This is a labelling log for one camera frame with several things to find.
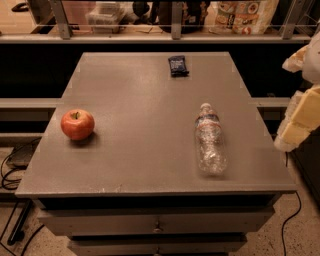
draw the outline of floor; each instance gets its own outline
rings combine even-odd
[[[0,156],[6,152],[0,150]],[[283,163],[286,163],[285,154],[282,155]],[[288,256],[312,256],[320,255],[320,210],[315,204],[308,187],[305,185],[299,170],[297,170],[294,160],[289,156],[288,171],[298,186],[298,194],[301,198],[301,211],[287,222],[284,228],[284,240]],[[14,203],[0,203],[0,234],[5,229],[5,225],[14,208]],[[230,253],[229,256],[281,256],[284,255],[281,229],[285,220],[299,209],[299,200],[296,194],[283,195],[275,204],[275,214],[268,222],[255,233],[248,233],[248,242],[237,252]],[[41,226],[37,220],[37,208],[32,208],[23,231],[25,237],[22,241],[16,242],[13,246],[7,245],[15,220],[21,212],[22,205],[19,204],[7,231],[1,240],[12,253],[0,247],[1,256],[20,256],[25,244],[35,230]],[[30,242],[25,256],[75,256],[67,249],[68,238],[56,237],[47,228],[42,228]]]

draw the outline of cable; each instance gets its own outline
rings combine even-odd
[[[301,207],[302,207],[301,199],[300,199],[300,196],[299,196],[298,192],[296,192],[296,195],[297,195],[298,200],[299,200],[299,209],[298,209],[294,214],[292,214],[289,218],[287,218],[287,219],[283,222],[282,228],[281,228],[281,238],[282,238],[284,256],[287,255],[286,244],[285,244],[285,241],[284,241],[284,226],[286,225],[286,223],[287,223],[289,220],[291,220],[293,217],[295,217],[295,216],[300,212]]]
[[[289,153],[286,152],[286,167],[288,167],[288,159],[289,159]]]
[[[27,12],[29,10],[27,3],[20,3],[11,8],[13,12]]]
[[[24,256],[26,250],[28,249],[29,244],[31,243],[32,239],[36,236],[36,234],[39,233],[39,231],[44,227],[44,225],[41,225],[40,227],[38,227],[38,229],[32,234],[32,236],[29,238],[28,242],[26,243],[26,245],[23,247],[22,253],[20,256]]]
[[[21,179],[9,179],[8,177],[9,177],[9,175],[11,175],[12,173],[17,172],[17,171],[22,171],[22,170],[24,170],[24,169],[16,167],[16,168],[10,170],[9,172],[7,172],[6,174],[3,174],[3,165],[4,165],[4,163],[7,161],[8,158],[10,158],[11,156],[13,156],[13,155],[14,155],[15,153],[17,153],[19,150],[23,149],[24,147],[26,147],[26,146],[28,146],[28,145],[30,145],[30,144],[32,145],[35,141],[40,140],[40,139],[41,139],[41,137],[36,138],[36,139],[34,139],[34,140],[32,140],[32,141],[30,141],[30,142],[22,145],[21,147],[19,147],[19,148],[17,148],[17,149],[14,149],[9,155],[7,155],[7,156],[3,159],[2,163],[1,163],[1,166],[0,166],[0,174],[1,174],[1,177],[2,177],[0,188],[4,188],[4,189],[6,189],[6,190],[15,190],[15,189],[18,188]]]
[[[11,214],[10,214],[10,216],[9,216],[9,219],[8,219],[6,225],[5,225],[5,227],[4,227],[4,229],[3,229],[2,233],[1,233],[1,236],[0,236],[0,245],[1,245],[7,252],[9,252],[9,253],[10,253],[11,255],[13,255],[13,256],[16,256],[16,255],[15,255],[12,251],[10,251],[1,241],[2,241],[2,238],[3,238],[4,234],[5,234],[8,226],[9,226],[9,223],[10,223],[10,221],[11,221],[11,219],[12,219],[12,216],[13,216],[14,212],[15,212],[16,209],[17,209],[17,206],[18,206],[18,202],[15,203],[15,205],[14,205],[14,207],[13,207],[13,209],[12,209],[12,212],[11,212]]]
[[[12,251],[10,251],[7,247],[5,247],[3,243],[0,242],[0,245],[1,245],[7,252],[9,252],[12,256],[17,256],[17,255],[14,254]]]

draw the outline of red apple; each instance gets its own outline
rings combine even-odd
[[[93,132],[94,118],[86,110],[72,109],[62,116],[60,125],[71,140],[83,140]]]

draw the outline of small packet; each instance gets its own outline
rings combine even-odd
[[[172,56],[169,59],[171,76],[188,76],[189,71],[186,68],[185,57],[183,55],[180,56]]]

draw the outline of bottle label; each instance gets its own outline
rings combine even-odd
[[[196,127],[198,127],[199,124],[200,124],[204,119],[210,119],[210,120],[214,121],[217,126],[220,127],[220,125],[219,125],[219,122],[220,122],[220,121],[219,121],[219,117],[218,117],[217,115],[215,115],[215,114],[207,114],[207,115],[199,116],[199,117],[197,118],[197,120],[196,120]]]

